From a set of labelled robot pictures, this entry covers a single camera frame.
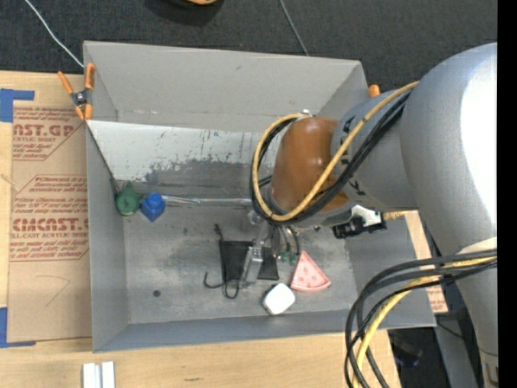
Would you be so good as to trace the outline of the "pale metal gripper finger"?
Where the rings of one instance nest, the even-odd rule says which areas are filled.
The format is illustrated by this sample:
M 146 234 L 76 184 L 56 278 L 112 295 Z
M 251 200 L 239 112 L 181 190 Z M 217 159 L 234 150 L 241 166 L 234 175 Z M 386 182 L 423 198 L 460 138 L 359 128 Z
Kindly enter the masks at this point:
M 263 264 L 263 250 L 261 247 L 252 247 L 250 250 L 249 283 L 254 284 L 259 276 Z
M 254 283 L 254 277 L 252 272 L 253 267 L 253 248 L 249 247 L 246 251 L 246 256 L 243 263 L 241 287 L 247 287 Z

